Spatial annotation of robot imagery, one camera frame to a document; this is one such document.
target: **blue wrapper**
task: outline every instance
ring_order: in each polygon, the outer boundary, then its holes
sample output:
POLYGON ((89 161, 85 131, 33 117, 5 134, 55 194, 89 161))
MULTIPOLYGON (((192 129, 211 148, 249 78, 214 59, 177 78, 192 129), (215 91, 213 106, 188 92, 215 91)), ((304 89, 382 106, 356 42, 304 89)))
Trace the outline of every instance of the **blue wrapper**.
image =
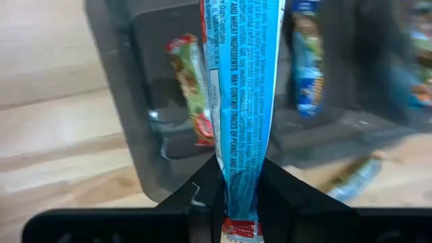
POLYGON ((323 72, 321 39, 316 14, 318 0, 294 0, 294 81, 297 87, 297 110, 303 117, 310 117, 321 110, 323 72))
POLYGON ((285 0, 201 0, 216 156, 226 213, 257 220, 285 0))

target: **wooden table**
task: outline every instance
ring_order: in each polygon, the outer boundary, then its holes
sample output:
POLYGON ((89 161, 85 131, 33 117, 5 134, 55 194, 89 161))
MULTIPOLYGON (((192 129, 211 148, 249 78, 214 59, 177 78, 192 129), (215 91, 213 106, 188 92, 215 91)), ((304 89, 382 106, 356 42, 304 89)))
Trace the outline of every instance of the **wooden table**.
MULTIPOLYGON (((153 207, 142 193, 82 1, 0 5, 0 242, 57 207, 153 207)), ((351 205, 431 206, 432 136, 407 138, 351 205)), ((318 186, 346 163, 307 171, 318 186)))

